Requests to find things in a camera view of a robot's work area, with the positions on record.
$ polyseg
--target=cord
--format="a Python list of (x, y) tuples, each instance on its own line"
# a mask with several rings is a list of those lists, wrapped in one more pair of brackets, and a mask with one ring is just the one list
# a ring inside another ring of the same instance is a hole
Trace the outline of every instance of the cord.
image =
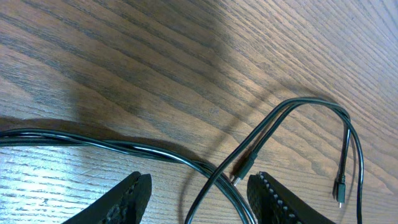
[(196, 213), (199, 204), (204, 199), (205, 195), (208, 193), (210, 187), (214, 184), (215, 180), (223, 173), (226, 167), (235, 160), (235, 158), (244, 151), (244, 149), (248, 146), (248, 144), (265, 128), (265, 126), (272, 121), (280, 110), (284, 109), (286, 106), (295, 105), (295, 104), (315, 104), (315, 105), (323, 105), (330, 109), (332, 109), (347, 125), (348, 129), (351, 130), (351, 133), (354, 137), (356, 148), (358, 151), (359, 157), (359, 175), (358, 175), (358, 195), (357, 195), (357, 221), (358, 223), (362, 223), (362, 186), (363, 186), (363, 154), (362, 148), (359, 141), (359, 137), (349, 121), (349, 115), (347, 111), (342, 108), (340, 105), (336, 103), (330, 103), (328, 101), (318, 99), (318, 98), (293, 98), (289, 100), (283, 101), (281, 104), (276, 106), (262, 121), (261, 123), (254, 128), (254, 130), (249, 134), (249, 136), (218, 166), (218, 168), (214, 171), (211, 177), (207, 180), (206, 184), (201, 189), (200, 193), (196, 197), (195, 201), (192, 203), (192, 206), (187, 214), (185, 219), (185, 224), (190, 224), (193, 220), (193, 216)]
[(260, 148), (266, 143), (271, 137), (274, 131), (281, 124), (283, 119), (296, 107), (304, 104), (315, 104), (323, 105), (333, 110), (345, 124), (345, 136), (343, 140), (343, 150), (341, 153), (341, 162), (339, 166), (338, 179), (345, 179), (345, 164), (346, 156), (349, 146), (349, 137), (352, 134), (355, 141), (355, 145), (358, 152), (358, 163), (359, 163), (359, 175), (358, 175), (358, 194), (357, 194), (357, 220), (358, 223), (362, 224), (361, 204), (362, 204), (362, 188), (363, 188), (363, 153), (361, 143), (359, 141), (358, 134), (352, 126), (347, 111), (336, 103), (330, 103), (328, 101), (319, 98), (293, 98), (283, 101), (281, 104), (276, 106), (262, 121), (254, 128), (250, 135), (217, 167), (202, 162), (190, 160), (183, 157), (175, 152), (168, 151), (159, 147), (149, 146), (146, 144), (138, 144), (129, 141), (115, 141), (115, 140), (98, 140), (80, 136), (78, 134), (66, 133), (61, 131), (53, 131), (47, 129), (13, 129), (8, 131), (0, 132), (0, 146), (96, 146), (110, 151), (119, 152), (123, 154), (129, 154), (132, 156), (143, 157), (147, 159), (155, 159), (158, 161), (174, 162), (186, 164), (196, 171), (200, 172), (204, 176), (208, 177), (208, 180), (195, 201), (193, 202), (185, 223), (189, 224), (193, 220), (199, 204), (208, 193), (210, 187), (215, 184), (231, 201), (237, 210), (243, 223), (255, 223), (254, 215), (252, 214), (249, 205), (236, 190), (236, 188), (229, 182), (227, 176), (224, 175), (223, 171), (225, 168), (248, 146), (248, 144), (260, 133), (263, 129), (275, 119), (275, 117), (283, 110), (285, 110), (277, 121), (272, 125), (268, 132), (261, 138), (258, 144), (255, 146), (251, 154), (252, 163), (254, 163), (257, 153)]

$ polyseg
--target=wood grain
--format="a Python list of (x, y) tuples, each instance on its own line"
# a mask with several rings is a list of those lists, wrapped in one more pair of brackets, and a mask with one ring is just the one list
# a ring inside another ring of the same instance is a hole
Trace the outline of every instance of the wood grain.
[[(394, 0), (0, 0), (0, 125), (146, 142), (219, 164), (281, 101), (333, 98), (365, 156), (364, 223), (398, 223), (398, 4)], [(294, 111), (251, 173), (266, 170), (337, 223), (343, 127)], [(92, 147), (0, 150), (0, 222), (62, 222), (133, 171), (151, 173), (143, 223), (181, 223), (205, 183), (183, 165)], [(245, 195), (246, 180), (239, 185)], [(212, 188), (196, 223), (239, 223)]]

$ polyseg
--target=cable connector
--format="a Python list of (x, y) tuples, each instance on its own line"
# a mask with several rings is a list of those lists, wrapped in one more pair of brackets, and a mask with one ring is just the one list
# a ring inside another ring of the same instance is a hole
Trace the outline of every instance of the cable connector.
[(335, 187), (333, 189), (334, 195), (336, 197), (336, 201), (338, 202), (339, 208), (345, 202), (346, 195), (346, 177), (345, 175), (341, 175), (335, 180)]
[(231, 182), (234, 186), (236, 186), (239, 183), (239, 181), (244, 179), (246, 174), (248, 174), (248, 172), (251, 169), (251, 167), (253, 166), (254, 160), (256, 160), (256, 158), (257, 158), (257, 153), (251, 152), (246, 158), (244, 158), (242, 163), (240, 163), (240, 165), (234, 175), (234, 179)]

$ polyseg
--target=wooden surface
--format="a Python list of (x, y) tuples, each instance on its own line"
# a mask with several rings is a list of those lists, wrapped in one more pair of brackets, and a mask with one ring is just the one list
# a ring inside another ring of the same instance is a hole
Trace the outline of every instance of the wooden surface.
[[(149, 142), (218, 165), (281, 101), (327, 96), (363, 144), (364, 223), (398, 223), (397, 23), (394, 0), (0, 0), (0, 129)], [(331, 195), (342, 134), (330, 111), (303, 106), (251, 174), (356, 223), (352, 150), (347, 203)], [(4, 147), (0, 222), (62, 222), (133, 171), (153, 178), (143, 223), (182, 222), (205, 183), (183, 165), (92, 147)], [(195, 222), (239, 218), (213, 187)]]

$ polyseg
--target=cable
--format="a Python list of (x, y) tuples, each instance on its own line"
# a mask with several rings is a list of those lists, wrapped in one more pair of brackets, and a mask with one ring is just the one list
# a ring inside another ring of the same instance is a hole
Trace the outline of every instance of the cable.
[(322, 99), (316, 98), (294, 98), (283, 101), (281, 104), (276, 106), (262, 121), (261, 123), (254, 128), (254, 130), (249, 134), (249, 136), (218, 166), (218, 168), (214, 171), (211, 177), (207, 180), (206, 184), (200, 190), (200, 193), (196, 197), (195, 201), (192, 203), (192, 206), (187, 214), (185, 219), (185, 224), (190, 224), (193, 220), (193, 216), (196, 213), (199, 204), (204, 199), (205, 195), (208, 193), (210, 187), (214, 184), (215, 180), (223, 173), (226, 167), (240, 154), (243, 150), (248, 146), (248, 144), (264, 129), (264, 127), (272, 121), (278, 112), (284, 109), (286, 106), (294, 105), (294, 104), (316, 104), (316, 105), (323, 105), (330, 109), (332, 109), (347, 125), (348, 129), (351, 130), (352, 135), (354, 136), (354, 140), (356, 143), (356, 148), (358, 151), (359, 157), (359, 175), (358, 175), (358, 196), (357, 196), (357, 220), (358, 223), (362, 223), (362, 214), (361, 214), (361, 204), (362, 204), (362, 186), (363, 186), (363, 154), (361, 144), (359, 142), (358, 135), (354, 130), (354, 127), (349, 121), (349, 115), (347, 111), (342, 108), (340, 105), (335, 103), (330, 103), (324, 101)]
[(275, 130), (279, 127), (281, 122), (288, 116), (288, 114), (296, 109), (296, 107), (304, 104), (316, 104), (323, 105), (334, 111), (343, 121), (345, 125), (345, 136), (343, 140), (343, 149), (341, 152), (341, 160), (339, 166), (339, 184), (344, 183), (344, 172), (346, 157), (349, 146), (349, 137), (353, 135), (355, 145), (358, 152), (359, 161), (359, 175), (358, 175), (358, 194), (357, 194), (357, 220), (358, 223), (362, 223), (361, 204), (362, 204), (362, 187), (363, 187), (363, 153), (361, 143), (359, 141), (358, 134), (352, 126), (347, 111), (336, 103), (330, 103), (328, 101), (319, 98), (293, 98), (283, 101), (281, 104), (276, 106), (262, 121), (254, 128), (250, 135), (217, 167), (202, 162), (187, 159), (175, 152), (168, 151), (159, 147), (149, 146), (146, 144), (139, 144), (129, 141), (115, 141), (115, 140), (97, 140), (80, 136), (78, 134), (66, 133), (61, 131), (53, 131), (46, 129), (13, 129), (8, 131), (0, 132), (0, 146), (96, 146), (103, 149), (107, 149), (114, 152), (123, 154), (129, 154), (131, 156), (138, 156), (147, 159), (155, 159), (158, 161), (181, 163), (190, 166), (196, 171), (200, 172), (204, 176), (208, 177), (208, 180), (200, 193), (193, 202), (185, 223), (191, 223), (193, 216), (196, 213), (199, 204), (204, 199), (205, 195), (209, 191), (210, 187), (215, 184), (231, 201), (237, 210), (243, 223), (255, 223), (254, 215), (251, 212), (249, 205), (236, 190), (236, 188), (229, 182), (227, 176), (224, 175), (223, 171), (225, 168), (248, 146), (248, 144), (269, 125), (275, 117), (284, 110), (279, 116), (271, 128), (266, 134), (260, 139), (255, 145), (255, 148), (251, 152), (250, 163), (246, 168), (245, 172), (251, 168), (254, 163), (257, 153), (260, 151), (266, 141), (272, 136)]

